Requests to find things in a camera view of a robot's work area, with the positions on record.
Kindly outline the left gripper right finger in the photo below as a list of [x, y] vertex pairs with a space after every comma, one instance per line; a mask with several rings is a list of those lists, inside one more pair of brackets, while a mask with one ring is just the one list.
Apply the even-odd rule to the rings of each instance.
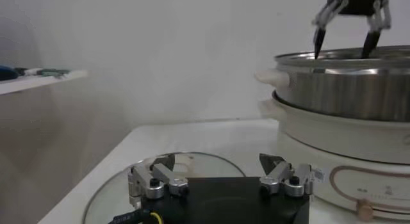
[[259, 162], [265, 173], [259, 178], [260, 201], [268, 202], [281, 193], [292, 199], [312, 201], [313, 170], [310, 164], [294, 167], [281, 156], [269, 154], [260, 154]]

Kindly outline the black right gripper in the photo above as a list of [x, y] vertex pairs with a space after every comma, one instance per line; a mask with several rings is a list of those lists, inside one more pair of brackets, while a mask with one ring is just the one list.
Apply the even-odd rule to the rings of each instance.
[[362, 49], [362, 59], [369, 58], [377, 47], [381, 31], [391, 29], [391, 13], [389, 0], [327, 0], [325, 6], [318, 12], [312, 24], [316, 26], [313, 39], [315, 59], [318, 58], [326, 34], [326, 27], [338, 14], [369, 16], [370, 27]]

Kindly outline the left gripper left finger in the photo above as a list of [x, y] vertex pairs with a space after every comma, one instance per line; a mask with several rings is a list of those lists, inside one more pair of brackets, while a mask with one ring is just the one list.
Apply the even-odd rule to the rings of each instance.
[[142, 208], [142, 200], [160, 200], [165, 192], [171, 196], [186, 197], [190, 193], [186, 177], [174, 172], [176, 154], [165, 154], [151, 164], [139, 162], [132, 165], [127, 173], [129, 203], [135, 209]]

